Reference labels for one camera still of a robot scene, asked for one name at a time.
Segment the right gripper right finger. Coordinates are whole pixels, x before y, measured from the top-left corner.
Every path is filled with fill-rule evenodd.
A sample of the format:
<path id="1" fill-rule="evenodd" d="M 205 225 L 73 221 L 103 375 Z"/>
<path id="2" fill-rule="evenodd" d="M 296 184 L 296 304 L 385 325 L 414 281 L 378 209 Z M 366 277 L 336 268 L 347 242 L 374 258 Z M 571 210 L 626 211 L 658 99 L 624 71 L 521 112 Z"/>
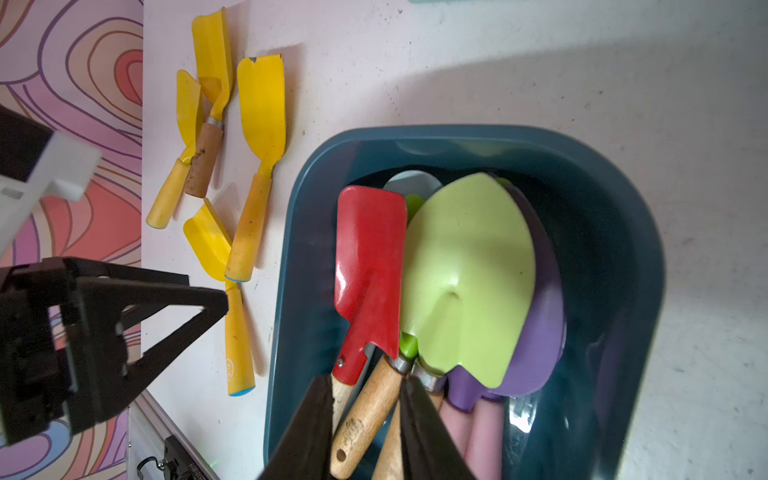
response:
<path id="1" fill-rule="evenodd" d="M 401 386 L 400 438 L 405 479 L 474 479 L 422 383 Z"/>

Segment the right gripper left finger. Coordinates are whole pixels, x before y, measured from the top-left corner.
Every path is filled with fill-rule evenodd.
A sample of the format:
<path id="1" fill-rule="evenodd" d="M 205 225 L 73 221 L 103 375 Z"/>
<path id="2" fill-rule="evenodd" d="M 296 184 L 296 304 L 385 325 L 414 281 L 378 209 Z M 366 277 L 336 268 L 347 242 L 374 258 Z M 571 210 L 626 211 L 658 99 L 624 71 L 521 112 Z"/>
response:
<path id="1" fill-rule="evenodd" d="M 333 405 L 331 378 L 315 377 L 260 479 L 332 479 Z"/>

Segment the purple trowel pink handle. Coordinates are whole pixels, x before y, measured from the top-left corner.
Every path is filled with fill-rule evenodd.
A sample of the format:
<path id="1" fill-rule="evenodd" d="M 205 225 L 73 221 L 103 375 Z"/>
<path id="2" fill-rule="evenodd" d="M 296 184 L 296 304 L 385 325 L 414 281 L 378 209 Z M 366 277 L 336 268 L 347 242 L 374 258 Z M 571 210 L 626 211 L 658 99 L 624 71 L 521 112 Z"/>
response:
<path id="1" fill-rule="evenodd" d="M 536 285 L 531 307 L 500 386 L 482 385 L 466 369 L 448 374 L 451 404 L 473 415 L 465 464 L 477 479 L 500 479 L 503 472 L 503 433 L 512 424 L 513 461 L 528 441 L 541 397 L 565 345 L 567 323 L 559 267 L 552 242 L 533 207 L 510 181 L 499 182 L 520 208 L 534 244 Z"/>
<path id="2" fill-rule="evenodd" d="M 453 406 L 449 401 L 448 390 L 445 390 L 444 392 L 444 398 L 439 408 L 439 415 L 459 453 L 459 456 L 464 458 L 470 441 L 473 415 Z"/>

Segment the yellow shovel blue-tipped handle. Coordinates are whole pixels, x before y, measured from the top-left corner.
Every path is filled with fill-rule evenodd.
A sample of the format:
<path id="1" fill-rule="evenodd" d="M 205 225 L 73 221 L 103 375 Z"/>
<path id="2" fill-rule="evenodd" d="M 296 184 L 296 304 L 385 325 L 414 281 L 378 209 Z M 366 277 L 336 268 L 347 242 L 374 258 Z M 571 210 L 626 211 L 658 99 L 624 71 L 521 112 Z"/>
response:
<path id="1" fill-rule="evenodd" d="M 225 316 L 225 367 L 228 395 L 243 396 L 255 387 L 250 337 L 240 287 L 225 277 L 231 238 L 208 198 L 183 225 L 183 233 L 203 270 L 224 284 L 228 300 Z"/>

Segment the light green round shovel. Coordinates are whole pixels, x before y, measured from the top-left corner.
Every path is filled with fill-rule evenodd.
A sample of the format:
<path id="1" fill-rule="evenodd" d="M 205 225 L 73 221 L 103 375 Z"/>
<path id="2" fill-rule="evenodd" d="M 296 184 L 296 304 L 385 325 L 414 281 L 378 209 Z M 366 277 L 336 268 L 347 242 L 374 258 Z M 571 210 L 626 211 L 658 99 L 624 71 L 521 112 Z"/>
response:
<path id="1" fill-rule="evenodd" d="M 406 234 L 399 335 L 406 359 L 502 383 L 536 279 L 531 233 L 511 195 L 475 173 L 433 194 Z"/>

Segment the red square shovel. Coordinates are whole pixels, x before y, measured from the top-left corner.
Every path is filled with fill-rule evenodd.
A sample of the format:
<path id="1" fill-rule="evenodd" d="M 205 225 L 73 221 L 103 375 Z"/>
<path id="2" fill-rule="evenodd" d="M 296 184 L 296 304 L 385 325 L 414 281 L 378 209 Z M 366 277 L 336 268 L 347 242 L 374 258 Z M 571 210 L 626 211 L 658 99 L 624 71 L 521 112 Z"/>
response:
<path id="1" fill-rule="evenodd" d="M 338 196 L 334 306 L 349 328 L 331 374 L 334 427 L 368 361 L 365 348 L 398 355 L 407 220 L 399 193 L 347 186 Z"/>

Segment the yellow square shovel yellow handle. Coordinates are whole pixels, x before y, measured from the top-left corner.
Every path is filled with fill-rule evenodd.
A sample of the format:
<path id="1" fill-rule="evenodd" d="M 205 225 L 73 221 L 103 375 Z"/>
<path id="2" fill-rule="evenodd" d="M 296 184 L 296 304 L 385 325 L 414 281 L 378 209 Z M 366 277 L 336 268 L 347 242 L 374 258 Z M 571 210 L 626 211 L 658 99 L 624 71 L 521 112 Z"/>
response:
<path id="1" fill-rule="evenodd" d="M 261 246 L 273 170 L 286 151 L 283 56 L 273 54 L 242 59 L 237 67 L 237 81 L 243 134 L 259 160 L 259 166 L 238 221 L 225 277 L 233 282 L 247 282 Z"/>

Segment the light blue shovel white handle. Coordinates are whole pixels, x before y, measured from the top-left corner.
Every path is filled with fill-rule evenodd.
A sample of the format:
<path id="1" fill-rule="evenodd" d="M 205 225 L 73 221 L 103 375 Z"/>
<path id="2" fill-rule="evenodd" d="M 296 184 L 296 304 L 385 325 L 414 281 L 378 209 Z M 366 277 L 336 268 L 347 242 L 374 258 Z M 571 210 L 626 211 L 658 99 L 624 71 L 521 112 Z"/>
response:
<path id="1" fill-rule="evenodd" d="M 417 195 L 428 200 L 443 187 L 434 175 L 422 170 L 406 170 L 392 176 L 382 187 L 383 190 L 395 192 L 403 196 Z"/>

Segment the green trowel wooden handle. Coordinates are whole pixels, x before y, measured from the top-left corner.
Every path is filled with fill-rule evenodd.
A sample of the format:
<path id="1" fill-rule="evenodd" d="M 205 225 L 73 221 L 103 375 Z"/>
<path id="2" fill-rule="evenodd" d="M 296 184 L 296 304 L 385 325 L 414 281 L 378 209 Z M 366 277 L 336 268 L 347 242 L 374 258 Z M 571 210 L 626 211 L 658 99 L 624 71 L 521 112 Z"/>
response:
<path id="1" fill-rule="evenodd" d="M 336 479 L 348 479 L 393 408 L 405 375 L 407 360 L 389 357 L 370 344 L 368 361 L 353 388 L 337 427 L 331 447 L 330 472 Z"/>

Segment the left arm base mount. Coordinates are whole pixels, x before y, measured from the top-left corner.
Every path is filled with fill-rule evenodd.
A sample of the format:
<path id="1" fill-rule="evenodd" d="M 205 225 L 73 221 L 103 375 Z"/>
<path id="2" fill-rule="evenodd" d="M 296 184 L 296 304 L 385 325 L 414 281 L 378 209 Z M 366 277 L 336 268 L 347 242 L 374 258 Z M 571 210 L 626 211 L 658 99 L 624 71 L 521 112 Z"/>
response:
<path id="1" fill-rule="evenodd" d="M 193 458 L 191 453 L 175 435 L 165 438 L 161 458 L 149 456 L 138 463 L 136 467 L 138 479 L 145 479 L 144 468 L 147 465 L 159 471 L 165 480 L 210 479 L 204 468 Z"/>

